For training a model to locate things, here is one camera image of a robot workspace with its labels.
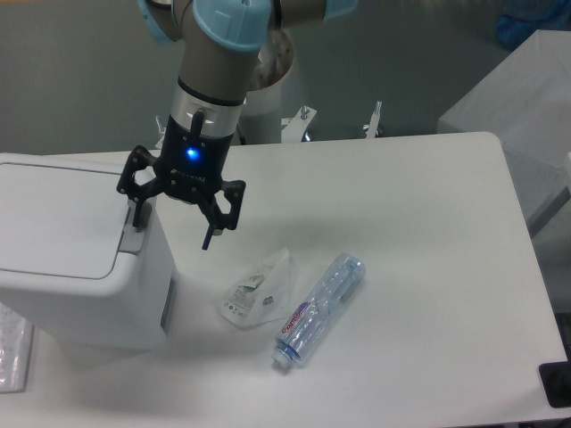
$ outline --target clear plastic bag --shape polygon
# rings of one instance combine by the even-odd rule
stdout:
[[[287,248],[267,257],[226,292],[219,313],[240,327],[289,317],[289,267]]]

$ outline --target bottle label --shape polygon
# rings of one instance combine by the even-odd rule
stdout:
[[[289,319],[289,321],[287,322],[287,324],[285,324],[284,328],[282,328],[282,333],[286,334],[287,332],[289,332],[292,328],[294,328],[294,326],[297,324],[297,322],[299,321],[299,319],[302,317],[302,313],[303,311],[309,306],[310,304],[305,301],[304,303],[302,303],[298,309],[295,310],[294,314],[292,315],[292,317]]]

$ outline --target light blue joint cap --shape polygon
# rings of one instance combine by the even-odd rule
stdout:
[[[239,52],[257,51],[268,38],[271,0],[194,0],[201,29],[215,42]]]
[[[139,10],[143,15],[143,19],[145,20],[146,27],[149,29],[151,36],[153,36],[154,40],[159,43],[168,43],[172,42],[169,36],[167,36],[164,31],[162,31],[157,21],[154,20],[153,16],[149,13],[149,9],[146,7],[145,0],[137,0],[137,4],[139,5]]]
[[[359,0],[327,0],[323,21],[329,21],[337,16],[353,12],[357,8],[357,4],[359,4]]]

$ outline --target blue object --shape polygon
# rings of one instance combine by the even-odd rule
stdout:
[[[508,0],[496,24],[496,36],[513,51],[537,29],[564,29],[569,16],[571,0]]]
[[[137,0],[137,4],[145,20],[146,27],[151,32],[151,36],[153,36],[154,40],[159,43],[173,42],[173,40],[162,31],[157,21],[155,21],[153,16],[149,13],[149,8],[146,6],[145,0]]]
[[[281,368],[289,368],[294,361],[305,361],[341,315],[364,277],[365,266],[359,260],[348,254],[335,259],[276,336],[272,357]]]
[[[271,0],[194,0],[201,29],[215,42],[238,52],[257,51],[268,38]]]
[[[188,159],[191,161],[198,161],[200,159],[200,152],[191,148],[186,151],[186,156],[188,156]]]
[[[359,0],[327,0],[323,21],[352,12],[357,8],[357,4]]]

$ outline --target plastic water bottle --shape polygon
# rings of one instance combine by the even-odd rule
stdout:
[[[294,361],[302,363],[341,315],[362,279],[365,266],[348,254],[341,254],[315,285],[276,336],[272,357],[282,369]]]

